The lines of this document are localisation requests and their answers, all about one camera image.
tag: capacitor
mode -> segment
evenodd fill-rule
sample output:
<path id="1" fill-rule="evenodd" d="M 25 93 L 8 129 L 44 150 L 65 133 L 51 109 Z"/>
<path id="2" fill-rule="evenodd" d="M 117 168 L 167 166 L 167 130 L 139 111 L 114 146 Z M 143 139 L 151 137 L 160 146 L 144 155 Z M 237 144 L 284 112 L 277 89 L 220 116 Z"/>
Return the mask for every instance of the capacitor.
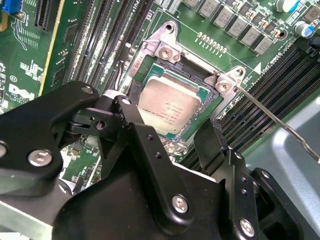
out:
<path id="1" fill-rule="evenodd" d="M 308 39 L 314 34 L 315 28 L 314 28 L 314 26 L 306 23 L 305 21 L 298 21 L 293 26 L 293 31 L 296 34 L 298 34 L 299 36 L 301 36 L 305 39 Z"/>
<path id="2" fill-rule="evenodd" d="M 297 9 L 299 2 L 300 0 L 276 0 L 274 7 L 278 12 L 292 13 Z"/>

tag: metal plate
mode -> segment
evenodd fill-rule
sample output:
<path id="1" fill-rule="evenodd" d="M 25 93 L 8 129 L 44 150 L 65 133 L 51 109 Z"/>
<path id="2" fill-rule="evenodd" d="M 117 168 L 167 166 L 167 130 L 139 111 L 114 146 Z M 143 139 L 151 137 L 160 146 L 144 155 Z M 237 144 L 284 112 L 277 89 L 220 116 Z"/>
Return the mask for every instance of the metal plate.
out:
<path id="1" fill-rule="evenodd" d="M 141 93 L 138 109 L 144 123 L 152 125 L 160 134 L 176 134 L 200 104 L 201 99 L 185 82 L 153 76 Z"/>

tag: black plastic bracket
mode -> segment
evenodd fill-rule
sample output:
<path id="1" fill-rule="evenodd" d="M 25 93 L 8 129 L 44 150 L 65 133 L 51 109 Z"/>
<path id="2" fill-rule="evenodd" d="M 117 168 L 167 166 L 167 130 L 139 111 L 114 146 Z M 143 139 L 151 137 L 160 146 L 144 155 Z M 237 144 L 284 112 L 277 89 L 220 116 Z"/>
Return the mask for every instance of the black plastic bracket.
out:
<path id="1" fill-rule="evenodd" d="M 66 124 L 98 98 L 89 85 L 74 81 L 1 115 L 0 141 L 6 153 L 0 159 L 0 195 L 34 197 L 51 191 L 63 166 L 57 139 L 64 128 L 53 133 L 53 126 Z M 51 163 L 42 167 L 30 164 L 28 155 L 35 150 L 50 152 Z"/>
<path id="2" fill-rule="evenodd" d="M 112 106 L 123 127 L 119 138 L 126 136 L 154 218 L 168 234 L 184 232 L 194 219 L 194 205 L 155 129 L 144 124 L 137 106 L 128 97 L 117 96 Z M 186 201 L 187 212 L 175 209 L 174 196 Z"/>
<path id="3" fill-rule="evenodd" d="M 221 234 L 226 239 L 263 239 L 260 237 L 254 184 L 244 158 L 228 148 L 221 131 L 213 126 L 210 119 L 195 134 L 194 145 L 201 166 L 224 188 L 219 226 Z M 243 220 L 249 222 L 252 232 L 244 231 L 241 226 Z"/>

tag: gray metal panel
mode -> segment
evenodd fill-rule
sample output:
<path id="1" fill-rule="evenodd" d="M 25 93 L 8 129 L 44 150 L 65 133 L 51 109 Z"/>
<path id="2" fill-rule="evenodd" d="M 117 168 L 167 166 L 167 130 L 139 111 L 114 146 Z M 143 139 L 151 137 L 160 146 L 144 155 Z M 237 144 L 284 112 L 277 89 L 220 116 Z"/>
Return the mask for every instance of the gray metal panel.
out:
<path id="1" fill-rule="evenodd" d="M 320 96 L 287 122 L 320 153 Z M 266 169 L 320 236 L 320 164 L 283 129 L 245 156 L 250 169 Z"/>

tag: black dimm slot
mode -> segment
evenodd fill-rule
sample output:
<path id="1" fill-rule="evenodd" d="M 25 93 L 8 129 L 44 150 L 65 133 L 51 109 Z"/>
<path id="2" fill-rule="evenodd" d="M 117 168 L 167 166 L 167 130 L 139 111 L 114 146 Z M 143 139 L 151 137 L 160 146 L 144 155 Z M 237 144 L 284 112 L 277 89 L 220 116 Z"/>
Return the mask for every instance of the black dimm slot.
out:
<path id="1" fill-rule="evenodd" d="M 279 115 L 279 118 L 284 118 L 287 114 L 289 114 L 291 111 L 293 111 L 297 105 L 301 104 L 303 102 L 303 100 L 306 99 L 306 97 L 308 97 L 309 95 L 311 95 L 314 91 L 316 91 L 317 89 L 320 88 L 320 80 L 319 80 L 320 76 L 317 77 L 318 81 L 314 82 L 307 90 L 303 89 L 301 92 L 299 92 L 297 94 L 298 97 L 296 97 L 289 106 L 287 106 Z M 239 152 L 243 152 L 245 151 L 248 147 L 250 147 L 257 139 L 259 139 L 259 137 L 267 132 L 268 130 L 270 130 L 271 128 L 273 128 L 276 124 L 272 121 L 269 120 L 269 123 L 262 129 L 260 130 L 258 133 L 256 133 L 255 135 L 251 134 L 250 136 L 247 137 L 247 140 L 242 141 L 242 145 L 241 146 L 237 146 L 237 149 Z"/>
<path id="2" fill-rule="evenodd" d="M 185 166 L 188 169 L 191 169 L 194 166 L 195 162 L 197 162 L 199 159 L 198 159 L 198 153 L 195 149 L 195 146 L 191 146 L 189 149 L 190 150 L 182 158 L 180 164 Z"/>
<path id="3" fill-rule="evenodd" d="M 91 38 L 93 35 L 92 33 L 95 29 L 95 26 L 97 23 L 97 17 L 99 15 L 103 2 L 104 0 L 99 0 L 97 4 L 97 8 L 95 8 L 95 0 L 91 0 L 88 4 L 86 11 L 83 14 L 84 21 L 81 23 L 80 34 L 78 35 L 78 39 L 75 41 L 75 44 L 73 47 L 74 51 L 70 58 L 68 70 L 63 79 L 63 82 L 65 83 L 68 83 L 69 81 L 77 80 L 77 77 L 79 76 L 79 71 L 81 69 L 81 65 L 85 57 L 87 45 L 91 41 Z M 86 32 L 88 24 L 90 24 L 91 26 L 88 32 Z M 82 42 L 84 42 L 83 49 L 81 52 L 78 52 Z"/>
<path id="4" fill-rule="evenodd" d="M 111 37 L 111 33 L 112 34 L 114 33 L 115 23 L 118 22 L 119 14 L 121 13 L 121 9 L 123 8 L 123 4 L 124 4 L 124 1 L 121 1 L 120 4 L 118 5 L 117 9 L 116 9 L 114 18 L 113 18 L 112 23 L 111 23 L 111 25 L 112 25 L 112 27 L 110 28 L 111 31 L 109 31 L 107 33 L 108 42 L 106 42 L 103 45 L 102 51 L 100 52 L 99 57 L 98 57 L 98 61 L 96 62 L 96 65 L 94 66 L 93 77 L 91 78 L 91 81 L 90 81 L 91 85 L 94 88 L 98 88 L 98 86 L 99 86 L 100 78 L 96 78 L 95 76 L 96 76 L 97 72 L 99 72 L 100 69 L 101 69 L 101 64 L 102 64 L 101 61 L 102 61 L 102 59 L 104 59 L 104 54 L 105 54 L 106 48 L 109 45 L 109 40 L 110 40 L 110 37 Z"/>
<path id="5" fill-rule="evenodd" d="M 155 0 L 149 0 L 147 1 L 147 3 L 144 4 L 144 6 L 142 6 L 142 14 L 138 15 L 138 19 L 136 21 L 135 27 L 134 29 L 131 31 L 129 37 L 128 37 L 128 43 L 130 43 L 131 45 L 134 44 L 134 42 L 136 41 L 136 38 L 142 28 L 142 25 L 144 24 L 146 17 L 152 7 L 152 5 L 154 4 Z"/>
<path id="6" fill-rule="evenodd" d="M 107 66 L 108 60 L 111 56 L 111 53 L 116 48 L 118 40 L 123 33 L 124 27 L 127 23 L 128 14 L 134 7 L 135 0 L 128 0 L 125 3 L 125 6 L 122 8 L 119 18 L 117 19 L 116 29 L 113 30 L 113 34 L 111 37 L 110 43 L 106 46 L 105 51 L 103 52 L 103 57 L 101 59 L 101 65 L 99 66 L 96 74 L 94 76 L 93 87 L 96 88 L 99 84 L 100 79 L 104 78 L 108 81 L 108 79 L 104 76 L 105 67 Z"/>
<path id="7" fill-rule="evenodd" d="M 304 69 L 305 65 L 308 65 L 311 63 L 309 59 L 304 59 L 301 62 L 297 62 L 298 66 L 296 66 L 298 69 Z M 277 96 L 286 85 L 288 85 L 289 82 L 294 81 L 296 77 L 299 75 L 299 71 L 291 72 L 292 75 L 286 75 L 284 79 L 279 81 L 279 85 L 274 86 L 273 88 L 275 91 L 265 91 L 263 94 L 260 95 L 260 97 L 257 98 L 259 102 L 261 102 L 264 106 L 268 106 L 268 104 L 274 99 L 275 96 Z M 255 109 L 255 111 L 251 108 L 247 108 L 243 113 L 242 116 L 245 118 L 244 121 L 238 121 L 236 124 L 233 124 L 233 129 L 240 130 L 242 128 L 246 128 L 246 125 L 256 116 L 256 114 L 260 112 L 259 109 Z M 224 137 L 226 139 L 232 139 L 233 136 L 237 135 L 237 131 L 229 131 Z"/>
<path id="8" fill-rule="evenodd" d="M 152 6 L 152 4 L 153 4 L 153 1 L 150 1 L 149 4 L 150 4 L 150 8 L 151 8 L 151 6 Z M 141 11 L 142 11 L 142 12 L 143 12 L 143 11 L 147 11 L 147 13 L 145 14 L 145 16 L 147 16 L 147 14 L 148 14 L 148 12 L 149 12 L 149 10 L 150 10 L 150 8 L 148 8 L 148 6 L 149 6 L 149 5 L 148 5 L 148 4 L 145 4 L 144 1 L 141 1 L 141 2 L 139 3 L 139 5 L 137 6 L 137 8 L 136 8 L 136 10 L 135 10 L 135 15 L 132 17 L 131 23 L 130 23 L 129 27 L 127 28 L 128 30 L 125 32 L 125 34 L 124 34 L 124 36 L 123 36 L 123 39 L 121 40 L 120 47 L 119 47 L 118 51 L 117 51 L 116 54 L 115 54 L 113 64 L 112 64 L 112 66 L 111 66 L 111 68 L 110 68 L 111 70 L 116 67 L 116 65 L 117 65 L 117 63 L 118 63 L 118 60 L 119 60 L 119 57 L 120 57 L 120 55 L 121 55 L 122 49 L 124 48 L 124 46 L 125 46 L 126 42 L 128 41 L 128 39 L 131 39 L 131 40 L 134 41 L 134 40 L 135 40 L 134 37 L 137 37 L 139 31 L 137 31 L 136 36 L 134 36 L 134 34 L 135 34 L 135 32 L 136 32 L 135 26 L 137 26 L 137 22 L 140 23 L 139 17 L 141 17 L 141 16 L 140 16 L 139 13 L 140 13 Z M 115 75 L 115 77 L 111 78 L 111 73 L 110 73 L 110 72 L 111 72 L 111 71 L 109 71 L 109 73 L 108 73 L 108 74 L 106 75 L 106 77 L 105 77 L 105 78 L 108 80 L 108 82 L 107 82 L 104 90 L 114 88 L 114 84 L 115 84 L 115 82 L 116 82 L 116 77 L 117 77 L 117 76 Z"/>
<path id="9" fill-rule="evenodd" d="M 258 98 L 261 94 L 263 94 L 272 83 L 282 74 L 288 67 L 294 63 L 300 56 L 302 52 L 297 51 L 295 49 L 289 50 L 285 54 L 285 59 L 281 62 L 276 63 L 275 70 L 270 72 L 268 71 L 256 85 L 257 87 L 253 87 L 249 90 L 249 93 L 253 95 L 255 98 Z M 237 105 L 230 110 L 227 115 L 222 119 L 221 125 L 224 131 L 228 131 L 229 128 L 232 128 L 232 124 L 238 120 L 238 118 L 242 115 L 242 113 L 252 105 L 248 99 L 242 98 Z"/>
<path id="10" fill-rule="evenodd" d="M 291 110 L 294 109 L 294 107 L 296 107 L 299 103 L 301 103 L 305 99 L 305 97 L 308 96 L 310 91 L 312 93 L 312 91 L 316 90 L 316 88 L 314 88 L 314 87 L 312 88 L 313 90 L 308 88 L 308 85 L 314 85 L 314 84 L 320 85 L 319 69 L 320 69 L 320 67 L 316 66 L 316 67 L 312 67 L 312 69 L 310 70 L 309 65 L 308 65 L 303 70 L 300 70 L 299 77 L 297 77 L 294 82 L 294 83 L 296 83 L 295 86 L 291 87 L 290 85 L 288 85 L 289 89 L 285 89 L 279 94 L 280 96 L 281 96 L 281 94 L 283 94 L 282 97 L 280 97 L 280 98 L 274 97 L 273 98 L 273 102 L 274 102 L 275 106 L 272 106 L 272 107 L 267 106 L 267 107 L 269 107 L 269 109 L 276 116 L 278 116 L 278 118 L 285 117 Z M 233 139 L 233 140 L 227 139 L 227 141 L 228 141 L 228 143 L 230 143 L 230 145 L 233 148 L 236 148 L 238 151 L 240 151 L 240 149 L 243 151 L 243 150 L 245 150 L 245 148 L 241 147 L 241 144 L 247 146 L 248 144 L 246 144 L 246 142 L 251 142 L 251 144 L 254 143 L 254 141 L 256 141 L 260 137 L 261 134 L 263 134 L 265 131 L 269 130 L 270 128 L 272 128 L 273 126 L 276 125 L 272 121 L 270 123 L 271 125 L 268 125 L 268 126 L 270 126 L 269 128 L 263 127 L 263 129 L 261 130 L 261 127 L 266 125 L 270 121 L 271 120 L 266 115 L 264 115 L 263 118 L 259 118 L 254 123 L 252 123 L 252 125 L 250 127 L 243 128 L 243 129 L 250 130 L 252 133 L 247 131 L 247 135 L 241 134 L 241 135 L 238 135 L 236 139 Z"/>
<path id="11" fill-rule="evenodd" d="M 85 59 L 81 66 L 81 72 L 78 78 L 79 81 L 85 82 L 87 84 L 91 84 L 91 81 L 89 80 L 89 76 L 87 72 L 90 67 L 90 64 L 92 63 L 92 55 L 95 52 L 98 41 L 100 40 L 100 37 L 103 34 L 103 31 L 106 25 L 108 24 L 108 18 L 110 17 L 111 7 L 114 4 L 114 2 L 115 0 L 107 0 L 104 3 L 103 7 L 101 8 L 101 12 L 99 13 L 99 16 L 101 17 L 99 17 L 98 19 L 97 27 L 95 28 L 90 44 L 86 49 Z M 104 41 L 108 42 L 108 40 L 109 38 L 108 36 L 106 36 Z"/>
<path id="12" fill-rule="evenodd" d="M 309 64 L 311 63 L 311 61 L 307 58 L 304 59 L 304 70 L 306 69 L 306 62 L 308 62 Z M 274 113 L 275 115 L 277 115 L 277 111 L 279 110 L 279 108 L 281 108 L 281 105 L 286 105 L 287 101 L 292 98 L 290 96 L 294 95 L 294 93 L 299 92 L 307 82 L 309 82 L 310 79 L 313 79 L 312 74 L 309 75 L 309 71 L 306 72 L 308 75 L 307 77 L 303 80 L 303 81 L 298 81 L 297 79 L 299 75 L 301 74 L 305 74 L 305 72 L 302 71 L 293 71 L 291 72 L 293 73 L 291 76 L 286 76 L 281 83 L 283 83 L 283 85 L 285 86 L 275 86 L 276 91 L 274 91 L 274 94 L 272 96 L 270 96 L 270 98 L 266 98 L 265 101 L 260 101 L 264 106 L 266 106 L 272 113 Z M 232 136 L 227 136 L 226 135 L 226 139 L 228 142 L 232 142 L 233 147 L 234 146 L 238 146 L 238 144 L 240 142 L 242 142 L 243 138 L 250 134 L 250 132 L 252 131 L 252 127 L 254 125 L 255 128 L 258 128 L 261 123 L 264 123 L 266 120 L 268 120 L 268 116 L 265 115 L 265 113 L 263 111 L 261 111 L 258 107 L 254 107 L 252 112 L 255 111 L 255 115 L 251 116 L 250 114 L 245 114 L 245 116 L 249 116 L 248 119 L 246 119 L 245 124 L 241 125 L 241 127 L 235 128 L 238 130 L 243 130 L 243 132 L 241 134 L 239 134 L 240 131 L 234 131 L 234 134 Z"/>

